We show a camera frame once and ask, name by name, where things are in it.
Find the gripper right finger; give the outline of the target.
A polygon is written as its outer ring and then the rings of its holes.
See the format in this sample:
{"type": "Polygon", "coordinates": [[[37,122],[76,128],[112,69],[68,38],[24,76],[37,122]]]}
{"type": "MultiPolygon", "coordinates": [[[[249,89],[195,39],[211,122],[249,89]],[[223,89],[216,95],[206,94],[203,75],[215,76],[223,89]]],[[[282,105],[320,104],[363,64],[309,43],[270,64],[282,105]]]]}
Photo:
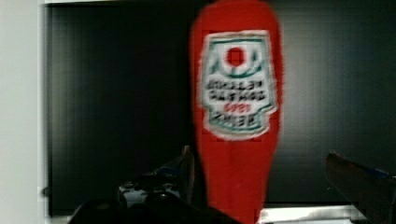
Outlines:
{"type": "Polygon", "coordinates": [[[326,158],[326,176],[371,224],[395,224],[395,176],[336,153],[326,158]]]}

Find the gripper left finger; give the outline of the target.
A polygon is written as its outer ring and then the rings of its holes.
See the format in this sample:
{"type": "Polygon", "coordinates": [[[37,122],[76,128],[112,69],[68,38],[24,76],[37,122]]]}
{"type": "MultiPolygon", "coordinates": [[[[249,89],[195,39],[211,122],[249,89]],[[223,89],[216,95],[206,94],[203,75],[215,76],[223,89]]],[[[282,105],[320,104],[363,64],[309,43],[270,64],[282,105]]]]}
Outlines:
{"type": "Polygon", "coordinates": [[[177,191],[180,199],[187,204],[191,204],[194,184],[194,164],[195,158],[191,147],[184,146],[179,156],[156,169],[154,173],[168,179],[174,179],[176,184],[171,187],[171,190],[177,191]]]}

